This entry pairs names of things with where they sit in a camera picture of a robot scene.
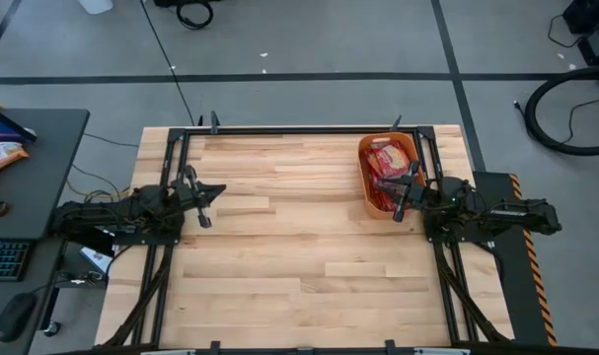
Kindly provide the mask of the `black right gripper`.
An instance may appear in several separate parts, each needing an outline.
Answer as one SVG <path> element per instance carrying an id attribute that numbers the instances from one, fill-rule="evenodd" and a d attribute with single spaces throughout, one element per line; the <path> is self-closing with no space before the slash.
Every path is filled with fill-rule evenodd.
<path id="1" fill-rule="evenodd" d="M 396 222 L 403 221 L 408 205 L 418 210 L 423 207 L 426 186 L 415 181 L 418 170 L 419 161 L 413 161 L 408 175 L 404 174 L 400 177 L 380 177 L 378 179 L 377 184 L 380 185 L 379 189 L 392 196 L 397 205 L 393 215 L 393 220 Z"/>

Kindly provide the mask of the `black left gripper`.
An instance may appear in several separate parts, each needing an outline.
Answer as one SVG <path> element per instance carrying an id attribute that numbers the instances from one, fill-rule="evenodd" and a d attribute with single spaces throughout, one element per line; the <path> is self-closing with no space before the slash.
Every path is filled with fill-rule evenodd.
<path id="1" fill-rule="evenodd" d="M 226 184 L 205 184 L 197 180 L 195 169 L 191 165 L 185 166 L 185 180 L 174 180 L 172 189 L 178 202 L 178 210 L 187 212 L 197 211 L 198 224 L 203 229 L 212 226 L 211 219 L 207 216 L 206 209 L 225 191 Z"/>

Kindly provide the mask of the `orange plastic basket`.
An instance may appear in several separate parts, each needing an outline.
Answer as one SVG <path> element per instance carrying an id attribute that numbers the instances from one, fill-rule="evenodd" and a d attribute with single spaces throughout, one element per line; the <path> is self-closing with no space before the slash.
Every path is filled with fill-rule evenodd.
<path id="1" fill-rule="evenodd" d="M 371 196 L 369 194 L 369 180 L 368 175 L 373 174 L 379 179 L 379 177 L 372 171 L 367 160 L 364 156 L 364 151 L 369 147 L 371 143 L 378 143 L 384 141 L 392 141 L 398 142 L 405 150 L 410 162 L 419 161 L 419 170 L 415 176 L 415 181 L 420 184 L 426 185 L 425 175 L 423 171 L 423 167 L 421 166 L 420 157 L 413 141 L 413 138 L 410 134 L 401 133 L 401 132 L 387 132 L 387 133 L 379 133 L 379 134 L 370 134 L 364 136 L 359 144 L 357 149 L 358 156 L 358 167 L 360 173 L 361 187 L 364 195 L 364 204 L 365 209 L 370 217 L 378 220 L 387 220 L 393 219 L 394 212 L 387 212 L 378 209 L 371 200 Z"/>

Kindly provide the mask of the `black controller box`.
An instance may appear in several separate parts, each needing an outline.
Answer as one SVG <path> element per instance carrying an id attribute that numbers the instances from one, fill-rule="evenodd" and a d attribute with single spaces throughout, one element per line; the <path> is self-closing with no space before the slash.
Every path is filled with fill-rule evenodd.
<path id="1" fill-rule="evenodd" d="M 106 256 L 114 256 L 113 236 L 103 230 L 94 227 L 82 229 L 70 237 L 74 243 L 92 249 Z"/>

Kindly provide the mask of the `white booklet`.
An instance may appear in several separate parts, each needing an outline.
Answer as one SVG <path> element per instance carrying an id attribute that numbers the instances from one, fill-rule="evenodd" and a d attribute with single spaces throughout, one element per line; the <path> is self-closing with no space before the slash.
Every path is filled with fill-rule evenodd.
<path id="1" fill-rule="evenodd" d="M 83 247 L 79 253 L 85 257 L 94 267 L 99 269 L 103 274 L 109 275 L 112 257 L 101 254 L 93 249 Z"/>

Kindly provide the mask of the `black floor plate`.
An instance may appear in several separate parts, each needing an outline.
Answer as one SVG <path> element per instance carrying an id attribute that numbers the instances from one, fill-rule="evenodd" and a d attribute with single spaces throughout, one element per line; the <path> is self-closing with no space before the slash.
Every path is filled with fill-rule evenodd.
<path id="1" fill-rule="evenodd" d="M 523 197 L 514 174 L 475 172 L 475 183 L 487 203 Z M 503 268 L 502 290 L 514 339 L 521 344 L 558 344 L 532 233 L 514 226 L 498 235 L 495 250 Z"/>

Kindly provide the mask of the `yellow black hazard tape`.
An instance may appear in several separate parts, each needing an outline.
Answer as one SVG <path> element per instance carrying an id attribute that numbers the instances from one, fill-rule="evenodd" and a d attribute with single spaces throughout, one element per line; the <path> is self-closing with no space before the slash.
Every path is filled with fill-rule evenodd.
<path id="1" fill-rule="evenodd" d="M 503 291 L 516 340 L 558 346 L 532 233 L 516 227 L 506 241 Z"/>

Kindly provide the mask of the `black desk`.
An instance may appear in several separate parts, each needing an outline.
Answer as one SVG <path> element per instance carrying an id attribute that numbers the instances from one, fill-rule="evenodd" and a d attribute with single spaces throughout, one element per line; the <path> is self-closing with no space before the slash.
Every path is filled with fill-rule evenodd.
<path id="1" fill-rule="evenodd" d="M 63 191 L 89 120 L 85 109 L 8 108 L 5 114 L 34 130 L 37 141 L 27 145 L 29 157 L 0 171 L 0 201 L 10 206 L 0 217 L 0 240 L 30 240 L 31 258 L 20 282 L 0 282 L 0 314 L 17 294 L 36 292 L 37 302 L 21 336 L 0 341 L 0 355 L 27 355 L 39 329 L 64 242 L 49 238 L 47 225 Z"/>

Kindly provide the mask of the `orange snack bag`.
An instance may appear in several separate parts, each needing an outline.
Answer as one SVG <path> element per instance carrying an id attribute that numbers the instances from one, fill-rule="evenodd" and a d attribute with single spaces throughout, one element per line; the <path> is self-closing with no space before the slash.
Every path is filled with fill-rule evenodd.
<path id="1" fill-rule="evenodd" d="M 29 156 L 21 143 L 0 142 L 0 170 Z"/>

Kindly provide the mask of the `black backlit keyboard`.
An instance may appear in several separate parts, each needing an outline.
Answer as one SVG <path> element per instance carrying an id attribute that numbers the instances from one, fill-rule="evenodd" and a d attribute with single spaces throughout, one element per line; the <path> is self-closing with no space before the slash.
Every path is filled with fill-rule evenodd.
<path id="1" fill-rule="evenodd" d="M 20 282 L 27 270 L 33 243 L 0 240 L 0 282 Z"/>

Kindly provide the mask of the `laptop screen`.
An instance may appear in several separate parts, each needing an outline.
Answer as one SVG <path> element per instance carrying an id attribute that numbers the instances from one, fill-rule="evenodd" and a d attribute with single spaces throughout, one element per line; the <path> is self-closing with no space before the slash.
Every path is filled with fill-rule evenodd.
<path id="1" fill-rule="evenodd" d="M 37 136 L 0 111 L 0 142 L 35 142 Z"/>

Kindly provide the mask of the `white bucket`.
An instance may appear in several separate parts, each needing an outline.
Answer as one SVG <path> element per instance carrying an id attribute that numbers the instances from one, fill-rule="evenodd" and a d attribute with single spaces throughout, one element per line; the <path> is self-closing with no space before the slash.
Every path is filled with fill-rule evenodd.
<path id="1" fill-rule="evenodd" d="M 90 15 L 99 15 L 113 8 L 112 0 L 78 0 L 82 8 Z"/>

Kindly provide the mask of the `black computer mouse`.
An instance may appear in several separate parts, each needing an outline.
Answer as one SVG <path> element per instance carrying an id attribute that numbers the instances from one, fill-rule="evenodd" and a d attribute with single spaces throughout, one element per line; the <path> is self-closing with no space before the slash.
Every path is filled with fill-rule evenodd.
<path id="1" fill-rule="evenodd" d="M 17 340 L 25 330 L 37 302 L 33 293 L 15 295 L 0 314 L 0 341 Z"/>

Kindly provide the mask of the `black aluminium rig frame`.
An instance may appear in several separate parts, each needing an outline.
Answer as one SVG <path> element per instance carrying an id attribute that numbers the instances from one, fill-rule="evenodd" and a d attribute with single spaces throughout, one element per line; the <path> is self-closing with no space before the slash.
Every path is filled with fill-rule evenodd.
<path id="1" fill-rule="evenodd" d="M 446 345 L 435 255 L 420 214 L 365 209 L 361 126 L 231 126 L 195 134 L 187 160 L 226 184 L 212 226 L 187 214 L 161 312 L 164 348 Z"/>

